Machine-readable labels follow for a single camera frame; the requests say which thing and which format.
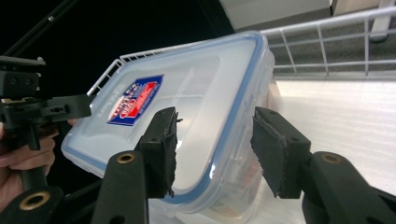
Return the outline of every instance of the dark background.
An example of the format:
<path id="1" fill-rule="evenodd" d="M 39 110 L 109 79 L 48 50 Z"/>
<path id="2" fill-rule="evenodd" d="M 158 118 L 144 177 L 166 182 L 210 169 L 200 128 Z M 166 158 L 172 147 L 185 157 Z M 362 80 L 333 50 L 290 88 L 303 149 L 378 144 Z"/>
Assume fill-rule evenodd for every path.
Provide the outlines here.
<path id="1" fill-rule="evenodd" d="M 123 54 L 233 33 L 218 0 L 0 0 L 0 28 L 2 55 L 46 62 L 37 96 L 44 99 L 86 93 Z M 70 193 L 97 179 L 63 156 L 61 136 L 56 141 L 50 185 Z"/>

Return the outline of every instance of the logo sticker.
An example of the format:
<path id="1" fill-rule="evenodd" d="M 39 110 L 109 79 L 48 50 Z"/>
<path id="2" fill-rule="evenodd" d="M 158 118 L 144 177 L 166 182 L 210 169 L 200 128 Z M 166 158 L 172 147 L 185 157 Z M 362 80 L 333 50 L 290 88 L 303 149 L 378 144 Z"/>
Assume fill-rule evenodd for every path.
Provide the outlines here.
<path id="1" fill-rule="evenodd" d="M 154 99 L 162 83 L 163 75 L 137 79 L 115 103 L 107 123 L 133 126 Z"/>

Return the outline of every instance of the brass screw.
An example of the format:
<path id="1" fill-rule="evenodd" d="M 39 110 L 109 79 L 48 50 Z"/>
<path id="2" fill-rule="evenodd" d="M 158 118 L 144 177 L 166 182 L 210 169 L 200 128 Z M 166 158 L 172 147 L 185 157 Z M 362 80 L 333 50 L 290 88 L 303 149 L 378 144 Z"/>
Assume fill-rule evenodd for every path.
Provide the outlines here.
<path id="1" fill-rule="evenodd" d="M 323 154 L 323 155 L 321 156 L 321 158 L 322 158 L 324 161 L 326 161 L 326 162 L 328 162 L 328 163 L 332 163 L 332 164 L 340 164 L 341 161 L 342 161 L 340 157 L 338 157 L 338 156 L 336 156 L 336 155 L 333 155 L 333 154 L 329 154 L 329 153 Z"/>
<path id="2" fill-rule="evenodd" d="M 130 161 L 134 161 L 133 153 L 125 153 L 117 157 L 117 162 L 119 163 L 128 163 Z"/>
<path id="3" fill-rule="evenodd" d="M 25 211 L 33 210 L 46 203 L 49 199 L 50 194 L 46 191 L 31 194 L 20 203 L 20 209 Z"/>

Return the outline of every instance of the human hand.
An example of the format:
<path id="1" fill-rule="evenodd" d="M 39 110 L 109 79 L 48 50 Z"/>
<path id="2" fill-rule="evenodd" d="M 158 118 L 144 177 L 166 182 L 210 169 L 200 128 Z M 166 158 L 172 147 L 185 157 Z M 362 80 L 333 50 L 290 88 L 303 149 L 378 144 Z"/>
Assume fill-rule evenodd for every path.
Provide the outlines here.
<path id="1" fill-rule="evenodd" d="M 0 139 L 5 130 L 0 125 Z M 45 167 L 46 175 L 55 161 L 53 149 L 55 141 L 52 137 L 57 133 L 40 139 L 40 150 L 30 150 L 26 145 L 9 151 L 7 146 L 0 144 L 0 212 L 18 195 L 23 193 L 19 170 L 30 170 L 39 166 Z"/>

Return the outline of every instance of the container lid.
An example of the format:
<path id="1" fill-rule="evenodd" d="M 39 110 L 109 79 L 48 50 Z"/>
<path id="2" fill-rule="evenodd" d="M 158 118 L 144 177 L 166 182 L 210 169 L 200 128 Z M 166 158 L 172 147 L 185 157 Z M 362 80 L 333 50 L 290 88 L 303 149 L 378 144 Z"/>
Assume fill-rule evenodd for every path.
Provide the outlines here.
<path id="1" fill-rule="evenodd" d="M 175 106 L 183 119 L 177 124 L 175 198 L 165 201 L 192 202 L 219 185 L 213 175 L 221 174 L 233 150 L 231 132 L 251 119 L 243 109 L 267 48 L 260 33 L 247 32 L 125 64 L 93 100 L 92 115 L 66 136 L 64 155 L 103 176 L 108 159 L 134 149 L 157 111 Z"/>

